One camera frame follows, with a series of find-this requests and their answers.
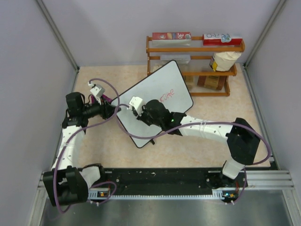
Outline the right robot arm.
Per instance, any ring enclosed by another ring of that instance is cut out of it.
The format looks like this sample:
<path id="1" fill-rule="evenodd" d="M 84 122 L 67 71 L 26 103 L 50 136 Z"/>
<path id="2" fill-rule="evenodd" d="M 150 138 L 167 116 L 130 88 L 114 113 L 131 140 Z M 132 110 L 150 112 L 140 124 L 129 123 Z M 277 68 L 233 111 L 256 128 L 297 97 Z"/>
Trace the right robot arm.
<path id="1" fill-rule="evenodd" d="M 231 186 L 239 172 L 254 162 L 260 139 L 242 118 L 236 118 L 234 123 L 216 124 L 185 113 L 171 112 L 156 99 L 146 103 L 139 97 L 132 97 L 129 106 L 137 120 L 148 126 L 158 126 L 170 135 L 206 138 L 228 146 L 231 158 L 225 161 L 221 172 L 207 175 L 210 188 Z"/>

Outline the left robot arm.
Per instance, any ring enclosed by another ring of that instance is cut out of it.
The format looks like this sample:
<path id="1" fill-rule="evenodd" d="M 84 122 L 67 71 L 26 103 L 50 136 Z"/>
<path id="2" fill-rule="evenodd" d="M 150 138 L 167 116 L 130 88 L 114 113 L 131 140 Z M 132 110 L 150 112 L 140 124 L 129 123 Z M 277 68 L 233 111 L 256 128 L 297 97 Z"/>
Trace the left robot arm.
<path id="1" fill-rule="evenodd" d="M 107 180 L 101 164 L 80 168 L 78 157 L 89 119 L 100 116 L 107 120 L 113 116 L 115 106 L 106 95 L 91 95 L 91 101 L 86 103 L 85 96 L 79 92 L 66 95 L 66 103 L 58 156 L 51 171 L 43 175 L 43 183 L 53 206 L 86 202 L 91 186 L 103 186 Z"/>

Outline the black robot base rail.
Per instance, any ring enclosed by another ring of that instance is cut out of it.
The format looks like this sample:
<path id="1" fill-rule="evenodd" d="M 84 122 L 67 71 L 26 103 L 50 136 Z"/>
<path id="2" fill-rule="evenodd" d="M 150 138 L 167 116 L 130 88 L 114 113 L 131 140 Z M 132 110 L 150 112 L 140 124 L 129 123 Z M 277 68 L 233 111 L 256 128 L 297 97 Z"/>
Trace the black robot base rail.
<path id="1" fill-rule="evenodd" d="M 118 187 L 155 185 L 159 188 L 196 186 L 202 189 L 242 188 L 246 176 L 240 172 L 235 179 L 222 174 L 219 168 L 105 168 L 93 183 L 112 181 Z"/>

